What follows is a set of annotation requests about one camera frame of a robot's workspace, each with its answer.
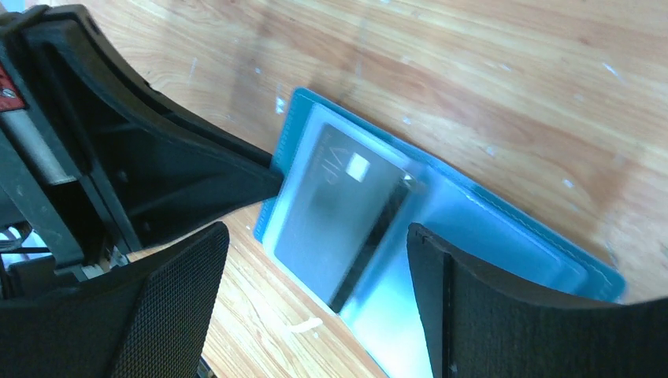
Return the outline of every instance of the blue card holder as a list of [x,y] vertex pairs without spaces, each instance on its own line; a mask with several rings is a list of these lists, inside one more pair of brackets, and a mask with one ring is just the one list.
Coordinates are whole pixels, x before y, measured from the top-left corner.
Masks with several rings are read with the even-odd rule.
[[[374,277],[383,275],[381,271],[390,264],[388,255],[405,254],[408,224],[415,222],[460,249],[537,284],[608,302],[618,300],[624,292],[625,281],[616,270],[440,159],[306,88],[297,88],[292,95],[272,169],[288,176],[309,117],[320,106],[425,166],[418,178],[424,193],[406,199],[378,247],[380,256],[369,264],[358,291],[372,287]],[[254,230],[259,241],[264,239],[275,202],[270,199],[262,206]]]

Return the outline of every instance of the wood grain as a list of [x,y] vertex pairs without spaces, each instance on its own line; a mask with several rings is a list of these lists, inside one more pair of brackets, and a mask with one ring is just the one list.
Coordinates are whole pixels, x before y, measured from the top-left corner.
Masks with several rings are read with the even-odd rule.
[[[263,149],[273,150],[284,120],[276,99],[310,87],[613,256],[628,301],[668,294],[666,3],[83,3],[156,89]],[[330,376],[330,363],[378,373],[339,321],[326,319],[318,340],[279,337],[279,323],[324,315],[252,240],[245,226],[256,213],[227,218],[235,247],[212,328],[239,332],[210,337],[215,365],[260,376]]]

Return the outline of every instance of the wire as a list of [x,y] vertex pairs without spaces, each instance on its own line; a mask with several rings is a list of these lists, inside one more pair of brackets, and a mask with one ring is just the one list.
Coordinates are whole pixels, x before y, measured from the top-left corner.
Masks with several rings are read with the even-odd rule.
[[16,237],[14,234],[7,228],[2,232],[5,236],[7,236],[8,240],[0,240],[0,254],[7,253],[7,252],[12,252],[14,250],[17,250],[21,247],[21,244],[28,238],[30,233],[32,232],[32,226],[28,222],[21,222],[18,224],[15,224],[14,227],[18,232],[19,236]]

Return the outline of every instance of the black mesh fabric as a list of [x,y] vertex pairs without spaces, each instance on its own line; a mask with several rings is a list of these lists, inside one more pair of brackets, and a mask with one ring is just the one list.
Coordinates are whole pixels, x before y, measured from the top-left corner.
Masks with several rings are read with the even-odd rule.
[[228,242],[216,223],[75,287],[0,301],[0,377],[194,376]]
[[215,232],[150,275],[112,377],[195,374],[228,244],[227,230]]
[[668,299],[553,291],[415,224],[408,254],[435,377],[668,376]]

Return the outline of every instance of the red label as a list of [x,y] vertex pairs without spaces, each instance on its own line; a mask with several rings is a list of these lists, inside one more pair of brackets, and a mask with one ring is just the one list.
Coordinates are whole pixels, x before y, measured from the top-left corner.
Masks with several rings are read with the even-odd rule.
[[25,102],[20,97],[12,79],[0,65],[0,112],[25,108]]

